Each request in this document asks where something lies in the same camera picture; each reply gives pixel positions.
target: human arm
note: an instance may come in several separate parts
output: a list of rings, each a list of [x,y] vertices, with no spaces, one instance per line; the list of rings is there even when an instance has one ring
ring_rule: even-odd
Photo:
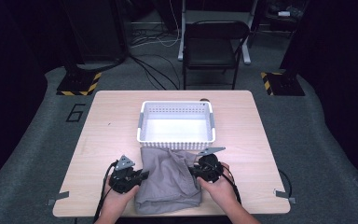
[[[232,181],[232,177],[228,171],[229,166],[223,162],[221,162],[221,164],[227,168],[223,169],[223,174]],[[197,180],[200,185],[211,194],[212,199],[222,208],[233,224],[259,223],[237,201],[234,189],[224,177],[219,178],[214,183],[206,182],[201,177],[198,177]]]
[[[103,201],[103,207],[101,209],[101,214],[95,224],[113,224],[115,223],[121,214],[124,212],[124,209],[127,206],[127,203],[135,196],[135,194],[139,190],[139,186],[135,185],[130,191],[127,193],[117,193],[112,190],[109,186],[108,176],[105,183],[105,191],[104,194],[105,199]]]

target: chair seat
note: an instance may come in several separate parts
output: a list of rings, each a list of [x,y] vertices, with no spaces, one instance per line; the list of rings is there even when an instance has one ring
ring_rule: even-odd
[[[189,69],[233,69],[236,65],[231,42],[224,39],[187,40],[186,67]]]

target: person's right hand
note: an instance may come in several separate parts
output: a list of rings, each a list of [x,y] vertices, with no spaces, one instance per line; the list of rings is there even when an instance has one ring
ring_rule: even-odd
[[[228,179],[232,182],[233,178],[229,174],[229,166],[228,164],[224,162],[220,162],[222,166],[226,167],[223,168],[223,174],[228,177]],[[232,188],[231,184],[228,183],[228,181],[220,176],[220,178],[214,182],[209,183],[203,180],[201,177],[197,177],[197,181],[199,181],[200,185],[206,189],[210,194],[212,199],[220,206],[222,209],[224,209],[226,206],[228,206],[229,203],[233,203],[237,201],[237,198],[234,193],[234,189]]]

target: human hand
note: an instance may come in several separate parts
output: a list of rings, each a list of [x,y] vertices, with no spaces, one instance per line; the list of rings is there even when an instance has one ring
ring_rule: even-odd
[[[228,179],[232,182],[233,178],[229,174],[229,166],[224,162],[220,162],[222,166],[226,167],[223,168],[223,174],[228,177]],[[200,185],[206,189],[210,194],[212,199],[223,209],[229,207],[231,203],[237,203],[237,198],[232,188],[231,184],[222,176],[214,182],[209,183],[203,180],[201,177],[197,177],[197,181]]]
[[[101,209],[101,215],[95,223],[115,223],[126,209],[127,203],[135,197],[139,190],[139,185],[135,185],[127,193],[117,193],[109,186],[111,176],[106,178],[104,186],[105,199]]]

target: gray carpet floor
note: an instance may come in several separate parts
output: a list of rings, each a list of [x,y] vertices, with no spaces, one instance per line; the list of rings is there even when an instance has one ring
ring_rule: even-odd
[[[284,215],[256,215],[262,223],[358,223],[358,172],[324,124],[324,113],[313,88],[298,80],[306,96],[269,96],[261,72],[280,72],[289,40],[259,34],[250,49],[252,63],[240,64],[238,90],[254,95],[278,167],[291,180],[297,203]],[[131,54],[156,67],[177,83],[179,44],[147,44]],[[88,64],[97,67],[102,64]],[[63,68],[46,73],[48,90],[33,122],[0,171],[0,223],[74,223],[52,215],[46,205],[61,188],[93,96],[59,96]],[[165,77],[155,77],[168,89]],[[96,91],[155,90],[145,71],[133,60],[102,73]],[[75,104],[84,111],[79,122],[65,122]],[[80,217],[77,223],[91,223]]]

